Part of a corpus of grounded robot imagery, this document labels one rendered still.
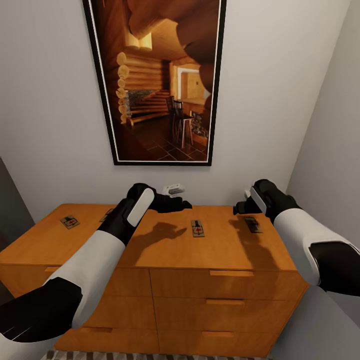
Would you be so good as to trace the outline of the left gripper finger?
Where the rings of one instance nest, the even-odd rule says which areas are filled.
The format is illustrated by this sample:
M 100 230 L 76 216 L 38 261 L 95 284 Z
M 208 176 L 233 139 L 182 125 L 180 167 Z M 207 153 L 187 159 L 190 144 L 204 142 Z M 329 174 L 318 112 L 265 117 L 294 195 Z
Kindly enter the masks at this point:
M 192 204 L 190 204 L 188 201 L 186 201 L 186 200 L 183 200 L 182 201 L 182 209 L 184 210 L 184 209 L 192 209 L 193 207 L 192 207 L 193 205 Z

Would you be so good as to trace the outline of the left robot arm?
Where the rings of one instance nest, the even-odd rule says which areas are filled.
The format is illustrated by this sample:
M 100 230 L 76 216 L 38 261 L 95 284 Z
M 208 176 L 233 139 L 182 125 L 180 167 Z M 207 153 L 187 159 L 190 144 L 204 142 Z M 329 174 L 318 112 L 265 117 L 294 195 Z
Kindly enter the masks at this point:
M 0 360 L 41 360 L 70 329 L 80 328 L 97 308 L 126 246 L 147 210 L 179 212 L 193 205 L 185 185 L 162 194 L 144 183 L 129 190 L 88 241 L 44 285 L 0 305 Z

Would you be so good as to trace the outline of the mousetrap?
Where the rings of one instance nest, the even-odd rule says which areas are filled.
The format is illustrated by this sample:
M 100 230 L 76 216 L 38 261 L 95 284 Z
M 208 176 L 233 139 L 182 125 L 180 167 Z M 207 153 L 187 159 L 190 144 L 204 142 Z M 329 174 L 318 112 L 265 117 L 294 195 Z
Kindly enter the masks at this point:
M 192 233 L 194 238 L 205 237 L 201 219 L 192 220 L 191 226 L 192 226 Z
M 260 228 L 259 224 L 257 223 L 256 219 L 253 216 L 245 216 L 244 219 L 252 233 L 263 234 L 262 229 Z
M 101 223 L 103 223 L 105 221 L 105 219 L 109 216 L 109 214 L 113 211 L 114 209 L 111 208 L 106 214 L 105 216 L 100 220 Z
M 73 217 L 71 214 L 70 214 L 69 216 L 64 217 L 64 218 L 61 218 L 60 221 L 61 221 L 69 230 L 81 224 L 81 223 L 80 223 L 75 217 Z

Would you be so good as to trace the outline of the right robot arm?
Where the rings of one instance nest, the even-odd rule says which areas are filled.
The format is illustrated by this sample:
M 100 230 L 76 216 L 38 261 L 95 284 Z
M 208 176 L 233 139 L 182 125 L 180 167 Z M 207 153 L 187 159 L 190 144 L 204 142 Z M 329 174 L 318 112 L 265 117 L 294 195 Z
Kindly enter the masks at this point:
M 321 287 L 360 328 L 360 250 L 269 180 L 256 182 L 244 196 L 233 215 L 269 217 L 308 286 Z

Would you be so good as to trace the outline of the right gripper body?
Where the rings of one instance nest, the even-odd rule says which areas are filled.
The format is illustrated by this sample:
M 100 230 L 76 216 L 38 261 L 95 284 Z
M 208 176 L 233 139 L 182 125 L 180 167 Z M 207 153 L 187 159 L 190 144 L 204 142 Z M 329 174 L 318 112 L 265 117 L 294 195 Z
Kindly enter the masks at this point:
M 247 201 L 238 202 L 236 205 L 240 215 L 263 213 L 260 208 L 252 207 L 249 203 L 249 199 Z

